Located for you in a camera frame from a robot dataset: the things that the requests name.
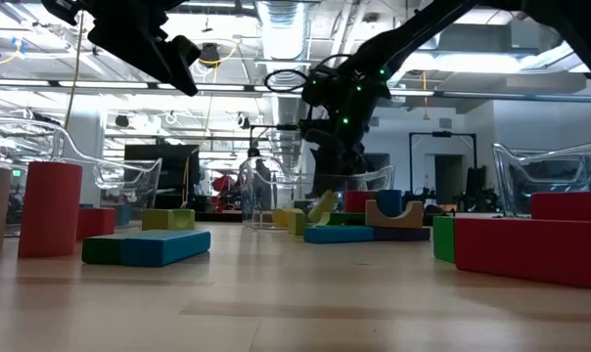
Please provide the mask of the black metal station frame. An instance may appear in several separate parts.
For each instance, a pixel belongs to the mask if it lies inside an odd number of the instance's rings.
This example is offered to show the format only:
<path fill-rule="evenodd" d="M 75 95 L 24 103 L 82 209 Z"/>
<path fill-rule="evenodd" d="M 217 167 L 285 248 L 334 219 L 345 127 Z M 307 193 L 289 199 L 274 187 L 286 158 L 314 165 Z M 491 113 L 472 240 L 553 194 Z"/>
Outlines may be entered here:
<path fill-rule="evenodd" d="M 454 133 L 451 131 L 432 131 L 432 132 L 409 132 L 409 185 L 410 185 L 410 192 L 413 192 L 414 189 L 414 164 L 413 164 L 413 137 L 414 136 L 430 136 L 433 138 L 452 138 L 452 137 L 469 137 L 472 139 L 472 144 L 470 148 L 473 150 L 473 168 L 477 169 L 478 167 L 478 158 L 477 158 L 477 133 Z"/>

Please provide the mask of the natural wood arch block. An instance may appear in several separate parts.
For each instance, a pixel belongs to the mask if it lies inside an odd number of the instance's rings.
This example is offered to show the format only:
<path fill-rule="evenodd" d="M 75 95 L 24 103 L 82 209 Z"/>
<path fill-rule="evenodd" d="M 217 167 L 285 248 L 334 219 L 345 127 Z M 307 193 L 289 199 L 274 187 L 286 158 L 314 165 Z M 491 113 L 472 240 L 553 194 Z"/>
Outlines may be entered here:
<path fill-rule="evenodd" d="M 366 201 L 365 224 L 370 227 L 420 229 L 423 227 L 424 205 L 420 201 L 409 201 L 406 210 L 395 217 L 381 213 L 373 199 Z"/>

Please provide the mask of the red arch block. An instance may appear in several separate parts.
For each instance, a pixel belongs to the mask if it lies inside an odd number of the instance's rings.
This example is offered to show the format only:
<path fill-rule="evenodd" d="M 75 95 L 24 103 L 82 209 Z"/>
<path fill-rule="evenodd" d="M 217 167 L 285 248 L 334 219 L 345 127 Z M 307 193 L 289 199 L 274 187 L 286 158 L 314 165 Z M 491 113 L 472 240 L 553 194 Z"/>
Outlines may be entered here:
<path fill-rule="evenodd" d="M 591 288 L 591 222 L 460 218 L 460 270 Z"/>

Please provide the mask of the silver round ceiling duct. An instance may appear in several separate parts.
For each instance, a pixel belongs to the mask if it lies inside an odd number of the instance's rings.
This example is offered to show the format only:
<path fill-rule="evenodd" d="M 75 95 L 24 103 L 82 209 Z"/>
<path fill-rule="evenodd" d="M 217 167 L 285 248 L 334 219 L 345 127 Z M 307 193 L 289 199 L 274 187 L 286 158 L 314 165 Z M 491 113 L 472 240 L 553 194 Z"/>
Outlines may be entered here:
<path fill-rule="evenodd" d="M 308 5 L 292 1 L 256 1 L 262 21 L 261 42 L 267 73 L 278 69 L 295 69 L 304 72 L 303 61 Z M 292 72 L 278 73 L 271 77 L 272 87 L 287 89 L 301 84 L 301 78 Z M 271 97 L 272 117 L 276 124 L 296 123 L 304 114 L 304 107 L 297 98 Z M 275 156 L 290 168 L 299 162 L 301 141 L 296 133 L 278 133 L 279 142 Z"/>

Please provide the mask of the red chair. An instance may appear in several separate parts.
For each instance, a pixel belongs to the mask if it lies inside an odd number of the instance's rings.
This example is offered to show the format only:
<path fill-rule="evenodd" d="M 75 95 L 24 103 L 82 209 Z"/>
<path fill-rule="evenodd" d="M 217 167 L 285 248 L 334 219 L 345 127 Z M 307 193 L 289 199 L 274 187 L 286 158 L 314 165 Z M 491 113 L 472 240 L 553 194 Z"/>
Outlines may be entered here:
<path fill-rule="evenodd" d="M 215 179 L 211 186 L 218 192 L 216 207 L 217 212 L 225 210 L 241 209 L 241 184 L 229 175 L 223 175 Z"/>

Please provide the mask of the light green arch block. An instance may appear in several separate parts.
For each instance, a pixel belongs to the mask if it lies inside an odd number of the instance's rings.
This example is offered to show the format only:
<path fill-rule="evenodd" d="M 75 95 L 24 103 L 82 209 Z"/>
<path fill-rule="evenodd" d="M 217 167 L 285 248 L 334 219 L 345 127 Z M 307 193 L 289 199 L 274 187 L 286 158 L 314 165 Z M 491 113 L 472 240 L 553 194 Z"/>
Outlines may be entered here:
<path fill-rule="evenodd" d="M 302 236 L 307 227 L 306 216 L 302 212 L 288 214 L 288 232 L 293 236 Z"/>
<path fill-rule="evenodd" d="M 142 216 L 142 230 L 194 230 L 193 209 L 146 209 Z"/>

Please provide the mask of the blue long block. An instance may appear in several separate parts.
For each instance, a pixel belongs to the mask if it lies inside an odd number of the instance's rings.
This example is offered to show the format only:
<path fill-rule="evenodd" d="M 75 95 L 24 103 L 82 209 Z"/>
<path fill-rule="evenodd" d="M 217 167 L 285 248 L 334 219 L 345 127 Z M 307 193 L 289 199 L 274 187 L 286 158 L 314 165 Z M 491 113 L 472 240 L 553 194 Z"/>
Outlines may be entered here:
<path fill-rule="evenodd" d="M 309 243 L 372 242 L 374 229 L 364 226 L 323 226 L 304 230 L 304 240 Z"/>
<path fill-rule="evenodd" d="M 206 252 L 210 246 L 210 231 L 150 230 L 121 242 L 120 261 L 124 266 L 163 267 Z"/>

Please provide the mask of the green long flat block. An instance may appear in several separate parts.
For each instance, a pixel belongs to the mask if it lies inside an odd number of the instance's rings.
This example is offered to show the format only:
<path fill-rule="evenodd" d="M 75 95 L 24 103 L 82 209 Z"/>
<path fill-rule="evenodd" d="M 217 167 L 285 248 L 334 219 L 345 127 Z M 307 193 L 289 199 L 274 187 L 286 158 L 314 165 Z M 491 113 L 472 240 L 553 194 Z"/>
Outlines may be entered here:
<path fill-rule="evenodd" d="M 125 235 L 104 235 L 82 242 L 81 260 L 86 264 L 120 265 L 121 246 Z"/>

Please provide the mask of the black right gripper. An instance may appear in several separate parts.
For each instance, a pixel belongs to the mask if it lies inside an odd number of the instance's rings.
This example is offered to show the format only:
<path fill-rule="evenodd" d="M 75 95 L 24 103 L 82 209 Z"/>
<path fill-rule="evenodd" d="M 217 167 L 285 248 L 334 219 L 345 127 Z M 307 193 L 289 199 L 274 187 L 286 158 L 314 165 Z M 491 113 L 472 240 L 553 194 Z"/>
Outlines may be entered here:
<path fill-rule="evenodd" d="M 351 97 L 325 103 L 303 99 L 309 111 L 299 122 L 300 135 L 306 142 L 318 146 L 314 153 L 312 195 L 321 197 L 327 191 L 336 191 L 342 183 L 341 169 L 360 169 L 343 179 L 344 192 L 370 190 L 367 174 L 374 166 L 371 163 L 363 166 L 362 140 L 369 131 L 378 99 Z"/>

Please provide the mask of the large black screen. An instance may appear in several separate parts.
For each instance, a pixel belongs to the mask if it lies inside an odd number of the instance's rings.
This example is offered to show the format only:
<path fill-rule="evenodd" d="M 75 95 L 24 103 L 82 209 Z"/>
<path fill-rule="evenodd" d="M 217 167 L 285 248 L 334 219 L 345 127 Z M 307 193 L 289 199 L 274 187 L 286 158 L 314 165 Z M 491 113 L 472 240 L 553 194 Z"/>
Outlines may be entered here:
<path fill-rule="evenodd" d="M 161 160 L 155 208 L 185 208 L 200 183 L 197 145 L 126 145 L 125 160 Z"/>

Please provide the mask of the light green long block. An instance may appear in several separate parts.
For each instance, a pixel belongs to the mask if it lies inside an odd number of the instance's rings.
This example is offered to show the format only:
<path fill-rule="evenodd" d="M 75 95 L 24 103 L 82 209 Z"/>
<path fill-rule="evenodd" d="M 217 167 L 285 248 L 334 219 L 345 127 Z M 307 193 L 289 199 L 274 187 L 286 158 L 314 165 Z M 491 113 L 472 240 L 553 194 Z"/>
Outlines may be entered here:
<path fill-rule="evenodd" d="M 333 212 L 338 203 L 338 196 L 333 191 L 326 191 L 317 204 L 310 210 L 307 219 L 310 223 L 317 223 L 325 212 Z"/>

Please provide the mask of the person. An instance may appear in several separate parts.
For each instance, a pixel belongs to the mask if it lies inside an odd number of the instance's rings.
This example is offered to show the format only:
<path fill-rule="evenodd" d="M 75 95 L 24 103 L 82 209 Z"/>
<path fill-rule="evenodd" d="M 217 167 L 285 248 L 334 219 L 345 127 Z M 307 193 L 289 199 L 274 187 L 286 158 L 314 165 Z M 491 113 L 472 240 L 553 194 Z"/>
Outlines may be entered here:
<path fill-rule="evenodd" d="M 271 180 L 270 169 L 265 166 L 263 160 L 260 159 L 260 151 L 257 148 L 250 148 L 248 150 L 249 157 L 255 157 L 255 174 L 252 177 L 253 191 L 255 199 L 255 207 L 258 210 L 271 209 Z"/>

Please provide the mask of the purple block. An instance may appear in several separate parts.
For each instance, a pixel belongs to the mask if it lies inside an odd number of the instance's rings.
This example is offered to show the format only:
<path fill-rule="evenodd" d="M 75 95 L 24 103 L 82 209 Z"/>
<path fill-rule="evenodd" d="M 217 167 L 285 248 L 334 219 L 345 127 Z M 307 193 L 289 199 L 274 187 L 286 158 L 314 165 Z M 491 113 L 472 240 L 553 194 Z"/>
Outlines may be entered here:
<path fill-rule="evenodd" d="M 430 228 L 382 228 L 374 229 L 374 239 L 381 242 L 428 242 Z"/>

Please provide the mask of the green quarter arch block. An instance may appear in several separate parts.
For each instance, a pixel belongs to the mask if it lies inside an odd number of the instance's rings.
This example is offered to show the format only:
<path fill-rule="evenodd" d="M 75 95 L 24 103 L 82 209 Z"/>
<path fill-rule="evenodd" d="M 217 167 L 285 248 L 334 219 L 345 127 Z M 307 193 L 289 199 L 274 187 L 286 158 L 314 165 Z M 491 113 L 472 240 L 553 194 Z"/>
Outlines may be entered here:
<path fill-rule="evenodd" d="M 438 216 L 433 218 L 433 255 L 448 263 L 455 262 L 455 219 Z"/>

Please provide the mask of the red cylinder block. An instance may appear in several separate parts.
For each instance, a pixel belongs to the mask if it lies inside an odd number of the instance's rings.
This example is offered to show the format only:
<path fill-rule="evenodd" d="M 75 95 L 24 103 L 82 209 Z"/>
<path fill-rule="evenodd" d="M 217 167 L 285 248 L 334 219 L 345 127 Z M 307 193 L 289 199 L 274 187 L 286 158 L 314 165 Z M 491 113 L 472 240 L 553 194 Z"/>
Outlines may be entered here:
<path fill-rule="evenodd" d="M 33 161 L 27 169 L 18 258 L 74 253 L 82 167 Z"/>
<path fill-rule="evenodd" d="M 348 213 L 365 213 L 366 202 L 376 198 L 376 191 L 346 191 L 344 194 L 343 211 Z"/>

